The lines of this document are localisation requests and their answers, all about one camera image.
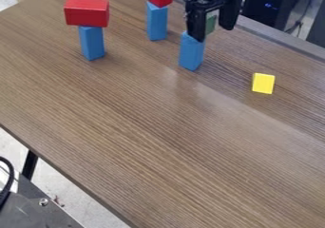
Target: cable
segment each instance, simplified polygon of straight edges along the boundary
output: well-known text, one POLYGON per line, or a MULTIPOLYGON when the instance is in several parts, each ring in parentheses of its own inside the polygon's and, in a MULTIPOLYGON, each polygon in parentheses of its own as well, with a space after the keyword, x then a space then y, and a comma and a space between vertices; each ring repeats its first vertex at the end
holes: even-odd
POLYGON ((0 210, 1 210, 10 194, 10 189, 11 189, 13 181, 14 181, 14 169, 13 169, 12 164, 7 159, 5 159, 1 156, 0 156, 0 162, 3 162, 8 167, 8 170, 9 170, 8 181, 7 181, 4 189, 2 189, 2 191, 0 192, 0 210))
POLYGON ((295 24, 293 26, 291 26, 290 28, 288 28, 287 30, 285 30, 284 32, 291 34, 292 32, 294 32, 296 30, 297 27, 299 27, 302 23, 302 20, 304 19, 304 17, 307 14, 307 11, 309 9, 309 7, 312 5, 313 0, 309 0, 308 4, 306 6, 305 11, 303 11, 303 13, 301 14, 300 18, 298 20, 296 20, 295 24))

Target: floor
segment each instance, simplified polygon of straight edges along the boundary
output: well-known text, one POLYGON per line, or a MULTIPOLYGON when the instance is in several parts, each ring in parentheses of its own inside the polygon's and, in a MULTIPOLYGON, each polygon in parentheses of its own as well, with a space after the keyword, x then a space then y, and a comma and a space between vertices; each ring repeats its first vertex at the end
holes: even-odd
MULTIPOLYGON (((303 20, 299 38, 306 39, 322 0, 314 0, 303 20)), ((14 4, 16 0, 0 0, 0 10, 14 4)), ((21 170, 27 149, 0 128, 0 155, 8 158, 17 170, 21 170)), ((126 228, 127 226, 108 212, 102 205, 64 178, 44 161, 39 161, 32 180, 53 199, 58 197, 64 209, 85 227, 126 228)))

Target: blue rectangular block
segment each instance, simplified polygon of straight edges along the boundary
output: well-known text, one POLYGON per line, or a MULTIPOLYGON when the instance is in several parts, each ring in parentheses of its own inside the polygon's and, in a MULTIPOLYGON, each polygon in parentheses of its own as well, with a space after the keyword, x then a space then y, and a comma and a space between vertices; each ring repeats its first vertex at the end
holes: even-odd
POLYGON ((146 32, 151 41, 167 37, 168 7, 159 8, 146 2, 146 32))
POLYGON ((79 27, 79 39, 84 56, 95 60, 105 56, 103 29, 100 27, 79 27))
POLYGON ((181 52, 179 64, 191 71, 199 67, 203 61, 205 41, 199 42, 185 31, 181 38, 181 52))

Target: yellow block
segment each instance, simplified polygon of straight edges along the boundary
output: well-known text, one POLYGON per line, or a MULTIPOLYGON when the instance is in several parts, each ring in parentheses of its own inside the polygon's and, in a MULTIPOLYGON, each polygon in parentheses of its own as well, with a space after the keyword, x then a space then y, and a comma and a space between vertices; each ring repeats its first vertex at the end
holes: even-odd
POLYGON ((275 86, 276 76, 254 73, 252 90, 258 93, 272 94, 275 86))

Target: screw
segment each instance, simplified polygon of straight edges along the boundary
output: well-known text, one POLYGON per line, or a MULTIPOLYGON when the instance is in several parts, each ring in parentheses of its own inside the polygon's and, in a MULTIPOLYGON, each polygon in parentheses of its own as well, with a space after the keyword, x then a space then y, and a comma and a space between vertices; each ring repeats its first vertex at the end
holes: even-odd
POLYGON ((40 199, 40 201, 38 202, 38 204, 39 204, 40 206, 45 207, 45 206, 48 205, 48 199, 40 199))

